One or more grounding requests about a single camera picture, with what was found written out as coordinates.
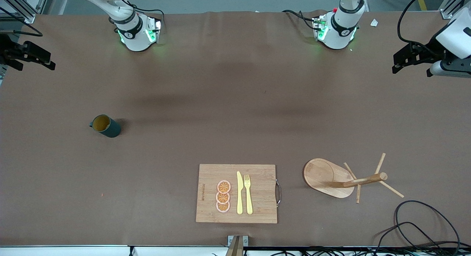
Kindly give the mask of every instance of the cutting board handle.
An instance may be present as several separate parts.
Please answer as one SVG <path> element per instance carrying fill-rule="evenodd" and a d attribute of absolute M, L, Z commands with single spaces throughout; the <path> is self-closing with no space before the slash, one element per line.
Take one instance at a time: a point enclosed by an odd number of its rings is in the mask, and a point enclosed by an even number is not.
<path fill-rule="evenodd" d="M 276 202 L 276 208 L 278 208 L 278 206 L 280 206 L 280 202 L 281 202 L 281 186 L 278 182 L 278 179 L 275 179 L 275 182 L 276 182 L 275 188 L 276 188 L 276 186 L 278 186 L 278 201 Z"/>

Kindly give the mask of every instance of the brown table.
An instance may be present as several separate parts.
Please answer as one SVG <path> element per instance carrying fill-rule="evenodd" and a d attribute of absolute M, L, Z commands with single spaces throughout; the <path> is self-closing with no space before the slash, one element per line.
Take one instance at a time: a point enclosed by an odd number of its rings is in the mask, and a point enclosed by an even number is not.
<path fill-rule="evenodd" d="M 27 64 L 0 88 L 0 244 L 218 245 L 245 234 L 258 246 L 372 246 L 405 199 L 435 206 L 469 242 L 471 85 L 427 78 L 427 65 L 393 75 L 398 17 L 367 13 L 345 50 L 329 50 L 284 13 L 168 15 L 165 44 L 132 53 L 107 16 L 39 16 L 45 36 L 22 40 L 57 69 Z M 443 24 L 408 13 L 402 30 L 426 42 Z M 93 132 L 101 113 L 123 134 Z M 405 199 L 372 184 L 357 205 L 301 175 L 321 157 L 367 176 L 382 152 Z M 200 163 L 276 164 L 278 224 L 196 223 Z M 400 218 L 454 238 L 419 206 Z M 396 233 L 383 244 L 405 245 Z"/>

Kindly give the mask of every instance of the metal bracket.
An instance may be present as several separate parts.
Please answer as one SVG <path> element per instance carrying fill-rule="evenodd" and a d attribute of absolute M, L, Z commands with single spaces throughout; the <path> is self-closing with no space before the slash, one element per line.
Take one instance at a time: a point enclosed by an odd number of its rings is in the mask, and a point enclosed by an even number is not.
<path fill-rule="evenodd" d="M 227 236 L 227 245 L 231 246 L 231 242 L 234 237 L 237 235 Z M 242 242 L 244 246 L 249 246 L 249 236 L 240 236 L 242 238 Z"/>

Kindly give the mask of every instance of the citrus slice decoration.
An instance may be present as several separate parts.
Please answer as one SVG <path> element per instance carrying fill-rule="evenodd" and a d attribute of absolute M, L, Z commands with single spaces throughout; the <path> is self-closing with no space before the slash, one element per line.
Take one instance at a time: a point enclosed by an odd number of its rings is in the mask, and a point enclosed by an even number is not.
<path fill-rule="evenodd" d="M 216 203 L 216 209 L 221 213 L 225 213 L 229 211 L 230 207 L 231 207 L 231 203 L 227 203 L 227 204 Z"/>
<path fill-rule="evenodd" d="M 220 193 L 228 193 L 231 190 L 231 184 L 223 179 L 217 184 L 217 191 Z"/>
<path fill-rule="evenodd" d="M 219 204 L 227 204 L 230 200 L 230 195 L 228 193 L 220 193 L 218 192 L 216 194 L 216 201 L 219 203 Z"/>

